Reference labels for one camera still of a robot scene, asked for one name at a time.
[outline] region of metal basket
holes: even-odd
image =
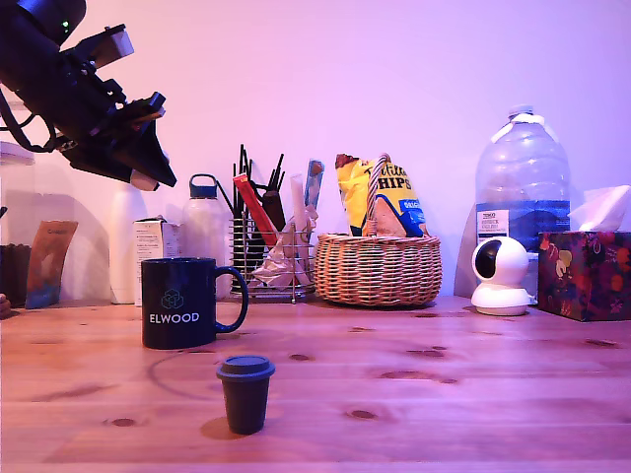
[[[254,220],[245,213],[241,219],[231,220],[230,235],[232,265],[244,276],[250,299],[285,299],[294,304],[298,298],[305,298],[316,291],[310,232],[297,232],[296,226],[292,223],[289,238],[280,232],[277,234],[279,239],[285,240],[282,250],[287,256],[288,263],[286,269],[274,273],[279,279],[288,281],[288,284],[282,287],[262,283],[253,274],[261,267],[270,251],[263,239],[264,232],[259,231]],[[233,282],[231,295],[241,296],[241,288],[236,281]]]

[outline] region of white water bottle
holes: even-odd
[[[570,167],[554,132],[530,105],[515,106],[477,166],[477,242],[512,237],[527,251],[524,287],[536,304],[538,234],[570,230]]]
[[[113,304],[134,304],[134,221],[147,217],[140,190],[119,182],[109,211],[109,287]]]
[[[213,185],[195,185],[196,177],[209,177]],[[213,258],[217,267],[226,264],[227,216],[217,199],[217,179],[212,174],[194,174],[188,183],[190,199],[184,206],[182,221],[182,256]],[[217,300],[230,293],[232,277],[217,279]]]

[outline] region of bottle cap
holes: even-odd
[[[217,377],[225,381],[258,381],[270,377],[276,367],[267,358],[258,355],[230,357],[217,368]]]
[[[528,113],[529,115],[534,114],[534,107],[532,105],[528,105],[527,103],[520,103],[519,105],[514,105],[509,110],[509,120],[512,120],[520,113]]]
[[[196,177],[211,177],[215,185],[195,185],[193,180]],[[217,179],[212,174],[194,174],[188,182],[190,187],[191,199],[216,199],[217,198]]]

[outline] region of mug logo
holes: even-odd
[[[180,308],[184,305],[184,298],[175,289],[169,289],[162,296],[161,303],[164,308]]]

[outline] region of security camera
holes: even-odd
[[[481,283],[471,303],[490,315],[522,315],[530,297],[521,282],[526,275],[526,249],[516,239],[495,236],[477,245],[471,257],[473,272]]]

